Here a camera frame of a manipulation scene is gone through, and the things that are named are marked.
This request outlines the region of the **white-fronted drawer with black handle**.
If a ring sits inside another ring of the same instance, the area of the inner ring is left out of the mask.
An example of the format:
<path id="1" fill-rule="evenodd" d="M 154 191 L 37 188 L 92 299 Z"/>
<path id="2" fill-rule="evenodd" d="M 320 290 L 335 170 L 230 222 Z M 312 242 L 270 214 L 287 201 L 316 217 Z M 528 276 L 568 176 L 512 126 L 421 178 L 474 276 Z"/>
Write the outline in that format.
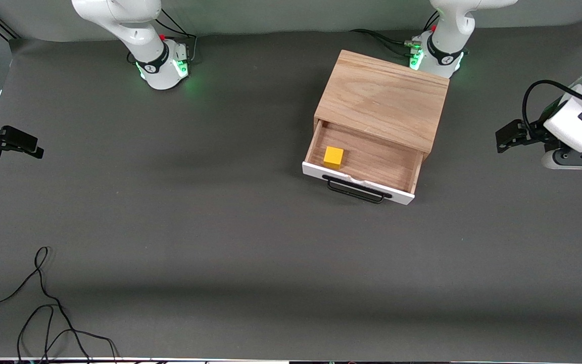
<path id="1" fill-rule="evenodd" d="M 344 151 L 338 169 L 324 164 L 329 147 Z M 424 158 L 413 148 L 319 120 L 301 168 L 332 191 L 372 203 L 390 200 L 409 205 Z"/>

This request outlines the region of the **yellow wooden block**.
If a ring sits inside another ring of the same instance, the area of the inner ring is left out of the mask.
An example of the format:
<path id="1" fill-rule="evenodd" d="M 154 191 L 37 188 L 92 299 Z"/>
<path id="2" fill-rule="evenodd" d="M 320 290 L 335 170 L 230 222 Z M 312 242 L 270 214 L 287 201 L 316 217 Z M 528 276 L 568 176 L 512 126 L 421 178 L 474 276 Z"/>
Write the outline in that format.
<path id="1" fill-rule="evenodd" d="M 342 167 L 345 151 L 342 148 L 326 147 L 323 155 L 323 166 L 326 168 L 339 170 Z"/>

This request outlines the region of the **grey table cover sheet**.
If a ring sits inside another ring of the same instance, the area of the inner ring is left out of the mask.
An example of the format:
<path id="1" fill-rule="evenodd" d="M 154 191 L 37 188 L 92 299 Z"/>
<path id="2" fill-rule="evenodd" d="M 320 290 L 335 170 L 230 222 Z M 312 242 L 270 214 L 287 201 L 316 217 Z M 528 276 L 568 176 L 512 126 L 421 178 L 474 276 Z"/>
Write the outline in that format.
<path id="1" fill-rule="evenodd" d="M 369 37 L 203 37 L 156 92 L 117 41 L 17 41 L 0 126 L 0 300 L 47 290 L 130 357 L 582 362 L 582 172 L 497 154 L 537 80 L 582 75 L 582 23 L 481 28 L 410 205 L 301 172 L 342 49 Z"/>

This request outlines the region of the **wooden drawer cabinet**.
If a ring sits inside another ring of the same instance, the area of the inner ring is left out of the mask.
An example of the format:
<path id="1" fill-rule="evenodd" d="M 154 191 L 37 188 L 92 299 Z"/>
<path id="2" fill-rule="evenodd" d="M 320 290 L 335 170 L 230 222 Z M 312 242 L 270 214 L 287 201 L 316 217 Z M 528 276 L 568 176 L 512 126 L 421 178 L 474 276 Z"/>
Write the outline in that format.
<path id="1" fill-rule="evenodd" d="M 317 104 L 314 120 L 429 155 L 449 86 L 447 78 L 344 49 Z"/>

